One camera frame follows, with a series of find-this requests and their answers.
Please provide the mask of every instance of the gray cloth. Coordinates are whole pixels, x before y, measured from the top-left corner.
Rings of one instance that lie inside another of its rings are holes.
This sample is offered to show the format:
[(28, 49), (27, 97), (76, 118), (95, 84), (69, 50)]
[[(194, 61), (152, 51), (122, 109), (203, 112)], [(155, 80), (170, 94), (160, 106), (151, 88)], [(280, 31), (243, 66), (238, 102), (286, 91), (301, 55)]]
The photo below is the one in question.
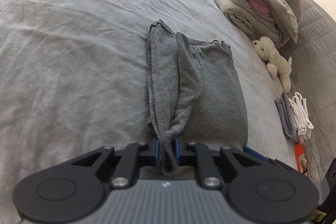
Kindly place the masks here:
[(171, 141), (180, 133), (186, 141), (242, 150), (247, 113), (230, 47), (188, 39), (159, 20), (150, 27), (147, 50), (151, 122), (163, 171), (176, 167)]
[(285, 137), (290, 139), (293, 143), (298, 143), (299, 138), (294, 127), (291, 109), (288, 102), (288, 95), (283, 92), (281, 93), (280, 100), (275, 100), (274, 102), (279, 112), (279, 117)]

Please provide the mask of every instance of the gray quilted blanket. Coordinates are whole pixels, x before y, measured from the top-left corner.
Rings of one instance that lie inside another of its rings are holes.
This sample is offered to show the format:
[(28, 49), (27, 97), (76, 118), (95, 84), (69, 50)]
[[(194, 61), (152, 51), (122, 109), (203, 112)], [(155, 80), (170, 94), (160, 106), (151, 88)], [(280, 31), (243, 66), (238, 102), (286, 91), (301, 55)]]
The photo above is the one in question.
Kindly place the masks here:
[(301, 0), (297, 44), (279, 51), (292, 56), (292, 92), (307, 98), (311, 139), (304, 143), (308, 176), (320, 182), (336, 157), (336, 23), (312, 0)]

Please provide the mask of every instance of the sticker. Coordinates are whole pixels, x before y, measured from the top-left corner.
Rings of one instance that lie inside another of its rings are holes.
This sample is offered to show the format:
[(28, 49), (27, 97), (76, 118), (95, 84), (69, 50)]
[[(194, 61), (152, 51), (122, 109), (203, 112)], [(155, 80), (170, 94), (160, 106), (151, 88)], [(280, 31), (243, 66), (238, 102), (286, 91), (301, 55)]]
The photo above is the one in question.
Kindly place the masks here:
[(313, 216), (311, 217), (311, 220), (316, 221), (316, 222), (321, 222), (321, 220), (326, 216), (327, 214), (319, 211), (319, 210), (315, 210), (315, 212), (313, 213)]

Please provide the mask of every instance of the stack of folded clothes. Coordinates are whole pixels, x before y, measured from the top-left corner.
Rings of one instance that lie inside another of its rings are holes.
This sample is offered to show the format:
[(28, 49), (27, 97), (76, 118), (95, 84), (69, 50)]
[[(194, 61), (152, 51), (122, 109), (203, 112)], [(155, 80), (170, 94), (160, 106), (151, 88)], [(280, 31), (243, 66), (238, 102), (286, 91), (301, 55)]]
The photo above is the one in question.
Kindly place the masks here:
[(285, 137), (293, 143), (303, 144), (304, 140), (309, 140), (314, 126), (308, 117), (307, 99), (302, 98), (298, 92), (292, 99), (289, 99), (287, 94), (283, 92), (280, 99), (274, 102)]

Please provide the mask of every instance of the orange book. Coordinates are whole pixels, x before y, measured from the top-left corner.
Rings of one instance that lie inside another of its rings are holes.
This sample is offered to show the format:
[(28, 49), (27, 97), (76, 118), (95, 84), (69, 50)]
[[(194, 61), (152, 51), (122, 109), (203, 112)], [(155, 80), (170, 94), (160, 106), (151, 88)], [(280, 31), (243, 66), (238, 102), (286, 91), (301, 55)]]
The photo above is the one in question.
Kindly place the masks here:
[(308, 168), (307, 168), (307, 159), (305, 156), (305, 152), (303, 150), (303, 145), (298, 143), (294, 145), (294, 154), (296, 160), (297, 170), (304, 175), (308, 175)]

